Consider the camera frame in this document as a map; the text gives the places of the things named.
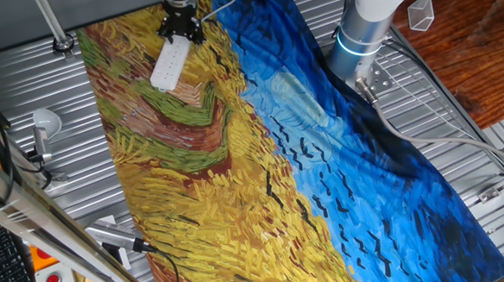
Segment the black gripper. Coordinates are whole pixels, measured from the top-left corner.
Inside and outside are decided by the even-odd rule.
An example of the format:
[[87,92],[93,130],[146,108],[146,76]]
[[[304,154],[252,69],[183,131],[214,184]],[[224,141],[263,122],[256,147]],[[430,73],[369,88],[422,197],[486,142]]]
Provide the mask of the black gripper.
[[191,41],[197,45],[205,43],[202,23],[195,17],[195,7],[190,4],[184,7],[174,7],[170,2],[163,1],[162,8],[167,14],[156,31],[159,37],[173,42],[173,36],[180,35],[191,38]]

